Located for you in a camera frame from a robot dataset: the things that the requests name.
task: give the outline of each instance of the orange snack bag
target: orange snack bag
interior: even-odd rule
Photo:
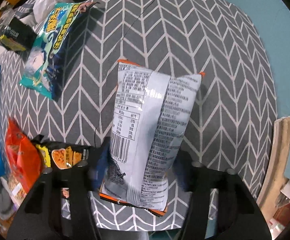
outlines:
[[[11,118],[9,118],[5,143],[10,168],[24,191],[28,193],[42,169],[37,149]]]

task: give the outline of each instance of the yellow snack package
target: yellow snack package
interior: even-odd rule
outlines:
[[[45,167],[51,167],[50,163],[50,155],[48,152],[48,148],[46,146],[41,146],[40,144],[35,145],[40,153],[40,157],[43,159],[43,164]]]
[[[71,168],[73,166],[72,158],[73,158],[73,151],[72,151],[72,148],[69,146],[66,148],[66,167],[67,168]]]
[[[74,152],[73,164],[76,165],[81,161],[82,154],[78,152]]]

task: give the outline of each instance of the chip bag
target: chip bag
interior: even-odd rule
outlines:
[[[22,184],[15,178],[13,173],[9,175],[8,187],[11,190],[12,201],[17,207],[20,207],[27,194],[24,191]]]
[[[57,100],[63,80],[65,39],[72,23],[96,3],[57,3],[39,31],[19,84]]]
[[[71,146],[68,146],[66,149],[55,149],[51,152],[55,165],[61,170],[71,168],[81,160],[86,160],[88,154],[89,150],[83,149],[83,153],[75,152]]]
[[[178,78],[118,60],[111,161],[100,197],[149,209],[167,210],[168,180],[204,73]]]
[[[24,191],[28,193],[40,175],[42,163],[35,146],[11,118],[9,118],[5,145],[11,171]]]
[[[38,151],[40,153],[40,158],[43,161],[44,168],[51,167],[50,155],[48,152],[48,148],[46,146],[42,146],[40,144],[35,144],[35,147],[38,149]]]

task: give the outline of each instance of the gray patterned upholstery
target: gray patterned upholstery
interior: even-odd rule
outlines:
[[[69,36],[64,91],[53,102],[18,85],[23,58],[0,58],[0,144],[8,116],[30,137],[94,145],[110,133],[117,59],[172,76],[204,71],[181,148],[212,169],[235,169],[259,194],[271,149],[276,96],[260,37],[248,16],[223,0],[97,0]],[[181,227],[190,195],[169,174],[168,212],[118,206],[91,195],[99,227],[164,230]],[[211,193],[210,217],[217,192]],[[64,216],[68,202],[63,203]]]

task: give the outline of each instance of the teal snack bag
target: teal snack bag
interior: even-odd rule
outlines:
[[[94,4],[87,1],[55,5],[34,41],[20,85],[57,100],[63,79],[65,39],[73,22]]]

